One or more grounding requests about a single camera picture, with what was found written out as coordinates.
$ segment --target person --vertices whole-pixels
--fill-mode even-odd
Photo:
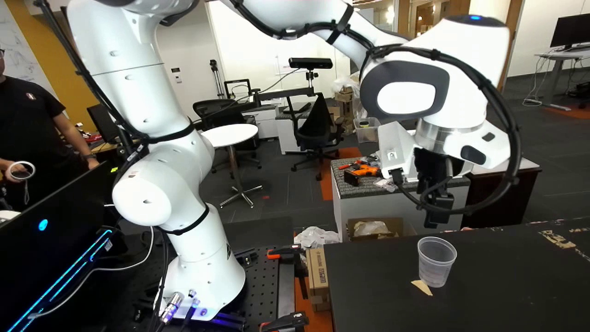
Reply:
[[[99,162],[57,98],[37,83],[4,75],[4,53],[0,48],[0,182],[11,210],[24,210]]]

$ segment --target cup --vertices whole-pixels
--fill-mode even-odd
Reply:
[[[448,273],[457,260],[457,249],[439,236],[424,236],[418,240],[418,277],[429,288],[442,288]]]

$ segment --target dark table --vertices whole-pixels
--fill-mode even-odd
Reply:
[[[435,297],[411,286],[418,238],[328,245],[335,330],[588,330],[590,219],[441,236],[459,256]]]

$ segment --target laptop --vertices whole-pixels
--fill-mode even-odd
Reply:
[[[0,223],[0,330],[26,330],[29,315],[66,297],[109,243],[103,175],[105,164]]]

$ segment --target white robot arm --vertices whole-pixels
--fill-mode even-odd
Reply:
[[[413,136],[398,127],[400,147],[385,160],[387,175],[404,179],[415,147],[483,166],[509,158],[509,136],[485,120],[487,99],[477,90],[498,81],[505,61],[509,33],[496,20],[442,20],[406,40],[374,28],[341,0],[225,4],[273,37],[317,33],[363,68],[361,101],[369,114],[420,122]],[[164,313],[166,302],[173,302],[170,317],[193,308],[192,319],[210,321],[238,297],[245,271],[230,253],[216,206],[199,197],[214,149],[182,114],[155,44],[158,26],[173,24],[195,5],[197,0],[70,0],[66,13],[96,87],[134,131],[151,138],[149,153],[122,170],[112,201],[125,219],[166,230],[175,247],[164,304],[157,310]],[[466,75],[452,61],[470,63],[476,72]]]

